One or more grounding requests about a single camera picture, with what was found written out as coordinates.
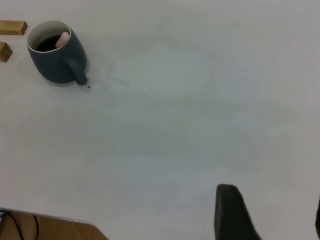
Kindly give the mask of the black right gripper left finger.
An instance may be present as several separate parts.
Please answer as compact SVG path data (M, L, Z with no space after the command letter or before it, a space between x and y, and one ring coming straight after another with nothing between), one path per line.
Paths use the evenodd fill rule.
M260 240L245 200L234 185L216 189L214 232L217 240Z

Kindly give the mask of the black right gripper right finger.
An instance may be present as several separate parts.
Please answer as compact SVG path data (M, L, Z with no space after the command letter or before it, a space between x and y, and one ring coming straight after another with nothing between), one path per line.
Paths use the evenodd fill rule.
M316 213L315 229L316 229L317 236L320 239L320 202L318 204L318 209Z

